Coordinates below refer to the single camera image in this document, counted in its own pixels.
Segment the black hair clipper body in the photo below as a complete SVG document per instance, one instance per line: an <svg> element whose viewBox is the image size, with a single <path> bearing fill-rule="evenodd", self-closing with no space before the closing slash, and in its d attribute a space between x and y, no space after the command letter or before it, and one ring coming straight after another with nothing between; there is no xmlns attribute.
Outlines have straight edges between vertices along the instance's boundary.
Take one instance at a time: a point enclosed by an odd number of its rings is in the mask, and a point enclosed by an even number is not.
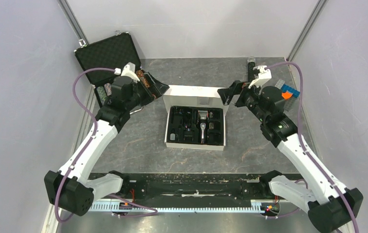
<svg viewBox="0 0 368 233"><path fill-rule="evenodd" d="M202 120L200 122L200 139L201 139L201 144L204 144L206 141L206 121Z"/></svg>

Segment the white clipper kit box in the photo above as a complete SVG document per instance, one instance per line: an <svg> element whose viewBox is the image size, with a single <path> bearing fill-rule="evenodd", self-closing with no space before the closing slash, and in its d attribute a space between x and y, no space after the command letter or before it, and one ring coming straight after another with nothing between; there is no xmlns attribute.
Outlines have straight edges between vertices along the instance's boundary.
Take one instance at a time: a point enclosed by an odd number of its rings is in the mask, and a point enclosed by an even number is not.
<svg viewBox="0 0 368 233"><path fill-rule="evenodd" d="M165 144L168 148L223 151L226 146L226 113L217 87L171 85L163 95L167 111ZM199 110L207 110L206 141L201 144ZM175 133L175 141L170 134ZM184 135L193 134L194 142L184 142Z"/></svg>

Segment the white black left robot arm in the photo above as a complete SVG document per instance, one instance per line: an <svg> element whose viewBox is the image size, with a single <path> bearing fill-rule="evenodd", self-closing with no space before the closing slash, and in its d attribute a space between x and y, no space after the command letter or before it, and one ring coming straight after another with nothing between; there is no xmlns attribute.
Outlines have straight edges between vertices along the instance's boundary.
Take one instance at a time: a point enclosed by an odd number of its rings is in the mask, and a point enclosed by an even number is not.
<svg viewBox="0 0 368 233"><path fill-rule="evenodd" d="M68 220L60 217L60 210L70 212L68 218L73 215L83 216L93 202L99 199L107 196L120 199L129 195L131 185L120 175L107 173L94 180L89 180L88 177L104 149L130 119L131 113L137 112L135 108L153 102L170 89L168 84L158 81L148 72L141 79L134 71L119 68L87 69L76 80L97 71L117 75L116 80L126 81L127 87L132 88L132 93L127 94L126 103L110 109L108 120L101 119L101 114L94 117L92 128L71 158L57 172L48 171L44 177L47 195L60 223Z"/></svg>

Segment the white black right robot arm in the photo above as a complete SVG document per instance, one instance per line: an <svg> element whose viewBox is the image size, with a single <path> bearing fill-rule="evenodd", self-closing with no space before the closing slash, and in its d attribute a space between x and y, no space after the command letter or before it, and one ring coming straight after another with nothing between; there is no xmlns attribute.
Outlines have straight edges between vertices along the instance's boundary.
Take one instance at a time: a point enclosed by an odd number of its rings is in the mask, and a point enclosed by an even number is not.
<svg viewBox="0 0 368 233"><path fill-rule="evenodd" d="M356 216L363 195L359 189L347 188L305 142L299 127L285 114L287 102L297 96L295 89L277 86L258 87L235 81L218 94L224 105L238 96L236 107L246 107L260 121L263 136L295 166L306 186L289 180L274 170L261 176L259 193L264 198L281 197L307 213L321 233L334 230L358 232Z"/></svg>

